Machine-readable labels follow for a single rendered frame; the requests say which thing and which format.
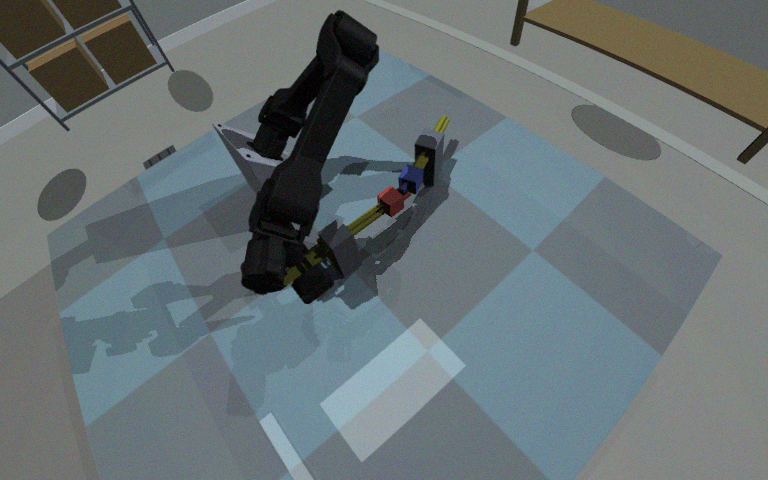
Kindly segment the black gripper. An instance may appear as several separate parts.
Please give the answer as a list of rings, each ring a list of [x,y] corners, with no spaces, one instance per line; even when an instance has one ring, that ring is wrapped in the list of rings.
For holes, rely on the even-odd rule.
[[[285,260],[286,269],[296,267],[302,274],[293,280],[291,287],[304,304],[310,304],[320,295],[326,293],[334,284],[332,277],[321,264],[312,266],[306,259],[305,255],[309,252],[309,249],[304,243],[301,247],[290,244],[286,250]],[[302,262],[308,270],[306,270],[300,262]]]

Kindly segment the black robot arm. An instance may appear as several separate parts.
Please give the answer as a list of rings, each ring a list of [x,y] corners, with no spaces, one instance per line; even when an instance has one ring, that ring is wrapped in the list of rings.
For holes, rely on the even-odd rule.
[[[376,39],[344,11],[330,13],[319,32],[317,55],[290,88],[278,89],[261,109],[261,125],[247,144],[263,158],[283,161],[289,136],[296,138],[302,129],[289,158],[257,191],[250,214],[252,239],[240,265],[241,283],[259,295],[283,288],[287,247],[301,247],[311,233],[323,191],[322,168],[379,61]],[[299,231],[291,222],[300,225]]]

